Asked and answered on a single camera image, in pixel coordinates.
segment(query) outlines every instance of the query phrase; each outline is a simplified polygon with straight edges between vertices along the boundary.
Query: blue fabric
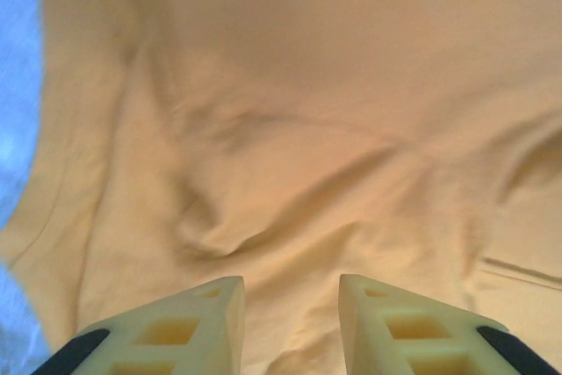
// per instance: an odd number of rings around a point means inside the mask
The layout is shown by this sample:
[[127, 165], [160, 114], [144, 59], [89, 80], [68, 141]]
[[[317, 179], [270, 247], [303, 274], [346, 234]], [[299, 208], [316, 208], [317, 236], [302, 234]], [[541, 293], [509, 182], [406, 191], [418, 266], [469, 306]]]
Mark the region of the blue fabric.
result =
[[[18, 204], [32, 165], [41, 59], [40, 0], [0, 0], [0, 229]], [[48, 356], [33, 310], [0, 263], [0, 375], [28, 375]]]

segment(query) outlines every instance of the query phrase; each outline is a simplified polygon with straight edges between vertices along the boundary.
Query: fabric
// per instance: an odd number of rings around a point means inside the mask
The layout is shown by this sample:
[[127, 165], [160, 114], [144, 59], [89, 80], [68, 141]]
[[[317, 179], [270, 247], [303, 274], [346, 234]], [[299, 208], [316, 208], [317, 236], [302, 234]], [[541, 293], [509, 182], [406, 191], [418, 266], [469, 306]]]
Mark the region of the fabric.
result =
[[0, 256], [53, 349], [236, 274], [243, 373], [344, 373], [352, 272], [562, 367], [562, 0], [45, 5], [42, 140]]
[[[31, 171], [42, 78], [40, 0], [0, 0], [0, 230]], [[48, 356], [27, 297], [0, 263], [0, 373], [28, 375]]]

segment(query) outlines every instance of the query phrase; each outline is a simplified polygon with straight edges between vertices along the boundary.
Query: square hole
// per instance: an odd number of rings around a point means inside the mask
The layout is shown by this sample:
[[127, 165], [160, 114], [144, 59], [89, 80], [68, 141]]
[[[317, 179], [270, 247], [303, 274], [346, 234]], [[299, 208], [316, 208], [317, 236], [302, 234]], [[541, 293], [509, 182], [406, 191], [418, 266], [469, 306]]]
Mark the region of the square hole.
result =
[[198, 318], [162, 318], [144, 328], [134, 344], [187, 344], [199, 322]]
[[439, 321], [424, 312], [393, 312], [383, 319], [396, 340], [450, 337]]
[[219, 296], [219, 293], [220, 293], [219, 289], [214, 289], [214, 290], [211, 290], [209, 292], [201, 293], [201, 294], [199, 294], [199, 296], [202, 297], [202, 298], [211, 299], [211, 298], [216, 298], [217, 296]]
[[111, 375], [171, 375], [174, 366], [171, 362], [114, 364]]
[[465, 353], [421, 354], [407, 361], [415, 375], [483, 375]]
[[384, 293], [372, 289], [365, 289], [364, 292], [365, 296], [369, 296], [370, 298], [384, 298], [386, 296]]

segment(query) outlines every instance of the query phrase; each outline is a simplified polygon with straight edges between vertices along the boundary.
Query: yellow plastic part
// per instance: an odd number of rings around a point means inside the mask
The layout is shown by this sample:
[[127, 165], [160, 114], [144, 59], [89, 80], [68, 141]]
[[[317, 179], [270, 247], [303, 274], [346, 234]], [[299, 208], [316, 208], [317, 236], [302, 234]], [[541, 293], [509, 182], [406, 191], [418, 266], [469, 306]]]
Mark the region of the yellow plastic part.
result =
[[244, 282], [214, 280], [89, 326], [110, 335], [73, 375], [238, 375]]
[[348, 375], [518, 375], [476, 328], [500, 323], [391, 285], [340, 278]]

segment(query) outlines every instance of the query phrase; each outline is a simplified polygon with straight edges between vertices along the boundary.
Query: black rubber pad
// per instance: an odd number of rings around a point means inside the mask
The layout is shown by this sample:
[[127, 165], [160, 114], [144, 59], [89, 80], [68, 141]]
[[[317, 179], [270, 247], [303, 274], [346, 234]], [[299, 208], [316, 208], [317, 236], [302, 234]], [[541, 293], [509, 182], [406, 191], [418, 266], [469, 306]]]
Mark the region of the black rubber pad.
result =
[[70, 375], [109, 334], [109, 329], [97, 329], [73, 338], [32, 375]]
[[521, 375], [560, 375], [560, 372], [514, 335], [492, 327], [478, 327], [477, 330]]

